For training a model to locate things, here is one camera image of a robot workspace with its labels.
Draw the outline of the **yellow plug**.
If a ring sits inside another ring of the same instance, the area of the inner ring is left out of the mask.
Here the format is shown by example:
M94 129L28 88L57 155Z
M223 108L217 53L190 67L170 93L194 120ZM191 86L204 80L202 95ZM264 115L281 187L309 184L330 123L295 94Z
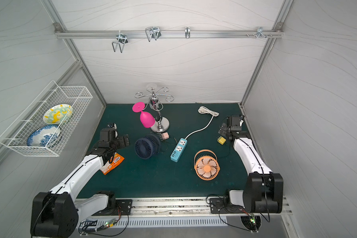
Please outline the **yellow plug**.
M224 145L226 143L226 139L222 136L217 138L217 142L221 145Z

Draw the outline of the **teal power strip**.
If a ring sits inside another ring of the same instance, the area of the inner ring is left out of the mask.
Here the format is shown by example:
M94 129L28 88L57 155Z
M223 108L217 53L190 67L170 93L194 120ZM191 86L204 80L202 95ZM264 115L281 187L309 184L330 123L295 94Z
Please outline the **teal power strip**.
M177 162L180 157L181 157L181 154L183 152L183 150L185 149L186 147L186 144L187 144L187 140L184 139L184 138L181 138L179 140L179 142L177 143L175 149L173 150L171 156L170 156L170 159L174 162Z

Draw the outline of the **pink fan plug adapter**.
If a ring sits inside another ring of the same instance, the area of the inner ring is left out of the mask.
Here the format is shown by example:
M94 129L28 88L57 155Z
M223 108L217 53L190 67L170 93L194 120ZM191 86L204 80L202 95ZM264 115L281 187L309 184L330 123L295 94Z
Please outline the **pink fan plug adapter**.
M164 132L161 134L161 140L167 140L169 139L169 134L167 132Z

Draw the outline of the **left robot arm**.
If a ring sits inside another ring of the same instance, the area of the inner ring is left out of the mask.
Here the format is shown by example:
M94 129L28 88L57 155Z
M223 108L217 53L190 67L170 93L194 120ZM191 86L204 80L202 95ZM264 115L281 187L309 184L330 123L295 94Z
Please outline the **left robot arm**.
M100 140L82 162L49 192L33 199L31 237L68 238L75 230L81 235L99 235L131 213L132 200L117 200L112 191L99 191L77 201L77 196L98 172L109 172L122 158L117 150L129 146L127 135L119 136L116 124L100 131Z

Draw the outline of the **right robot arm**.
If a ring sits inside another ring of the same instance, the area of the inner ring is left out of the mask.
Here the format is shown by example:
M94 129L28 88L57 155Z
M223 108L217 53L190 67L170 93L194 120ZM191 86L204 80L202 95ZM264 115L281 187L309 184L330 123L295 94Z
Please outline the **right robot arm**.
M242 207L247 213L279 214L283 208L284 180L262 160L250 133L243 131L243 122L243 115L227 116L219 129L219 134L231 142L248 175L243 190L225 192L224 203Z

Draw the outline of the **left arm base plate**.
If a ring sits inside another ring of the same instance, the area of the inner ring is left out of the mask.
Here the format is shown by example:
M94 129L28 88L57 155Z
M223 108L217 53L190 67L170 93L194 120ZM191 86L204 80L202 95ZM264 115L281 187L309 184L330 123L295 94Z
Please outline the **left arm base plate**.
M93 214L93 216L119 216L130 215L132 208L132 199L110 200L105 209Z

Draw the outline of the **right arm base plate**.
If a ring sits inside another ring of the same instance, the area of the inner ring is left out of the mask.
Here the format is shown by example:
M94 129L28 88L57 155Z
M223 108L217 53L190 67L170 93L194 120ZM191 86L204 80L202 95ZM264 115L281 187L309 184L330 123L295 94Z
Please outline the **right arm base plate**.
M245 214L245 209L239 205L225 204L224 200L219 197L208 198L207 203L210 207L211 214Z

